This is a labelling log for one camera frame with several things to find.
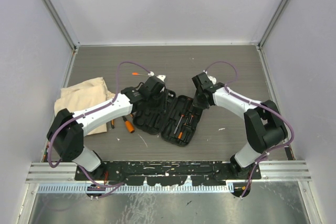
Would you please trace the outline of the black handled claw hammer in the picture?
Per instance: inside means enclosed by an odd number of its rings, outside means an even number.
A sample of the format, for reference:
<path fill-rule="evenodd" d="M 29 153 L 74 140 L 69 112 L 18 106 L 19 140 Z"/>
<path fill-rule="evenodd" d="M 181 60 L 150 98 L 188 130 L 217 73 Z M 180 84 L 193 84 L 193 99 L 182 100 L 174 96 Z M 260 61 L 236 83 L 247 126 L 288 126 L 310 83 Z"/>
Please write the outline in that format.
<path fill-rule="evenodd" d="M 168 91 L 168 97 L 169 98 L 174 98 L 174 97 L 176 97 L 176 94 L 175 94 L 175 92 L 173 92 L 173 91 Z"/>

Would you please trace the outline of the black handled large screwdriver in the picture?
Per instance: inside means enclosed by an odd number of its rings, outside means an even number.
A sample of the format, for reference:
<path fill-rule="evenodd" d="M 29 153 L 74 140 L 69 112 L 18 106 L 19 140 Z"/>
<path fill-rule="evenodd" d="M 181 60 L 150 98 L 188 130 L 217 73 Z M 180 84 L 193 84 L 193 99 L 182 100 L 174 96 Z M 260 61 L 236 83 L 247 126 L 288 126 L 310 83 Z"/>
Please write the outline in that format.
<path fill-rule="evenodd" d="M 185 123 L 185 119 L 186 119 L 186 116 L 184 114 L 181 115 L 179 121 L 178 121 L 178 124 L 174 130 L 174 135 L 176 136 L 176 138 L 178 140 L 181 139 L 182 137 L 182 128 L 183 128 L 183 125 Z"/>

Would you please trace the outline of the black plastic tool case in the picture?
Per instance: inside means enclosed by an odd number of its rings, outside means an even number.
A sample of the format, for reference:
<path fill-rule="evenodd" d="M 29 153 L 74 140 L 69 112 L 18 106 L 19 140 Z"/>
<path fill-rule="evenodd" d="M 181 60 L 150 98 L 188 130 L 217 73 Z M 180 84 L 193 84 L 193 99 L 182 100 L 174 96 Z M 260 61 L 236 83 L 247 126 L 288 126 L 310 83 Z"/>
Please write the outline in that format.
<path fill-rule="evenodd" d="M 203 110 L 193 107 L 193 99 L 191 97 L 176 95 L 174 98 L 169 98 L 168 91 L 171 90 L 165 90 L 164 100 L 161 105 L 152 108 L 147 107 L 135 112 L 133 125 L 148 134 L 158 134 L 163 140 L 171 144 L 185 147 L 189 145 L 196 132 Z M 186 119 L 190 118 L 192 114 L 194 118 L 189 129 L 183 125 L 182 137 L 178 140 L 174 135 L 174 130 L 182 114 L 186 116 Z"/>

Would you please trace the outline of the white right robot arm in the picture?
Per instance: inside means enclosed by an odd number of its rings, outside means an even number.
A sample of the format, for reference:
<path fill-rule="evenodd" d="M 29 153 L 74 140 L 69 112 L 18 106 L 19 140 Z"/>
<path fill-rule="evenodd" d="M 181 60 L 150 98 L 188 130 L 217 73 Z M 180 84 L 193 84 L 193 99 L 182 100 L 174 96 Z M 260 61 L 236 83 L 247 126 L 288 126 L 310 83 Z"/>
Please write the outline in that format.
<path fill-rule="evenodd" d="M 288 137 L 283 118 L 274 102 L 249 99 L 230 89 L 206 72 L 192 78 L 196 87 L 193 106 L 202 110 L 210 106 L 225 108 L 244 120 L 247 143 L 230 158 L 229 170 L 241 179 L 255 161 Z"/>

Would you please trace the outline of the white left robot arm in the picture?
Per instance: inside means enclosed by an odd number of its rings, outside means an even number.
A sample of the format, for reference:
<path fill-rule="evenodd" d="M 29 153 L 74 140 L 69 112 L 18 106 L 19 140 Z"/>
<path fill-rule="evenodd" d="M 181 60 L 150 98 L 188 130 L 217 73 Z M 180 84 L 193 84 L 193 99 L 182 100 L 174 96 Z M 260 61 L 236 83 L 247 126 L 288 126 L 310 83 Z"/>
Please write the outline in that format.
<path fill-rule="evenodd" d="M 96 152 L 84 145 L 84 137 L 114 119 L 161 105 L 165 94 L 165 79 L 165 75 L 151 76 L 139 88 L 125 88 L 113 99 L 88 109 L 76 112 L 60 110 L 47 133 L 47 159 L 50 167 L 58 165 L 51 161 L 51 152 L 55 150 L 60 161 L 74 162 L 84 168 L 93 180 L 101 179 L 106 172 L 106 164 Z"/>

